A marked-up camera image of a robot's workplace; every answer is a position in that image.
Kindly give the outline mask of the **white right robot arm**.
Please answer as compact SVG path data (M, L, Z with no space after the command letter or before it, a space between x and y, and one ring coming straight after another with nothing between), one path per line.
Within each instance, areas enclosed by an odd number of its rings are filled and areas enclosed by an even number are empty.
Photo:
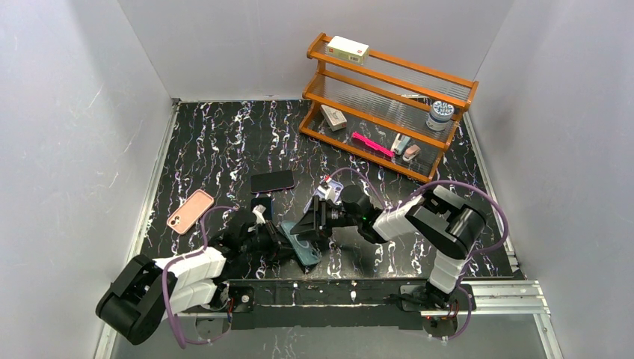
M441 185L422 191L396 209L379 209L361 187L348 185L337 202L315 196L289 232L314 241L329 236L336 227L356 227L372 244L419 233L437 250L426 294L446 300L457 289L467 257L485 225L483 214Z

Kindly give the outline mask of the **lilac phone case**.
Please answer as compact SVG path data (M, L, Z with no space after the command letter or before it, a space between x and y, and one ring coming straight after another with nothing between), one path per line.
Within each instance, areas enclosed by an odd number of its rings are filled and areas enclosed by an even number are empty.
M315 189L306 206L304 207L304 214L308 212L313 203L313 197L318 197L320 200L331 200L334 203L339 201L339 196L344 186L342 183L337 182L329 176L326 176Z

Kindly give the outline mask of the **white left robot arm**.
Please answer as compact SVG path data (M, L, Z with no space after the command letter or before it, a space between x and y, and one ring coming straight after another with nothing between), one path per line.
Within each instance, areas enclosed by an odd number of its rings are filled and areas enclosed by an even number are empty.
M241 209L211 235L201 218L203 244L168 258L133 257L96 305L96 315L131 344L149 339L167 321L179 346L186 338L179 313L212 303L218 284L235 277L252 259L281 261L293 253L284 232L255 211Z

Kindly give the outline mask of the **black smartphone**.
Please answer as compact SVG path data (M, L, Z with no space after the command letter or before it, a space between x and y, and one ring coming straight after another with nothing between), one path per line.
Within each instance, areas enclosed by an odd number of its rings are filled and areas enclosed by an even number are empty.
M299 239L298 235L291 234L291 229L295 225L296 223L292 221L280 222L282 233L292 246L298 262L306 271L311 271L321 262L321 251L312 242Z

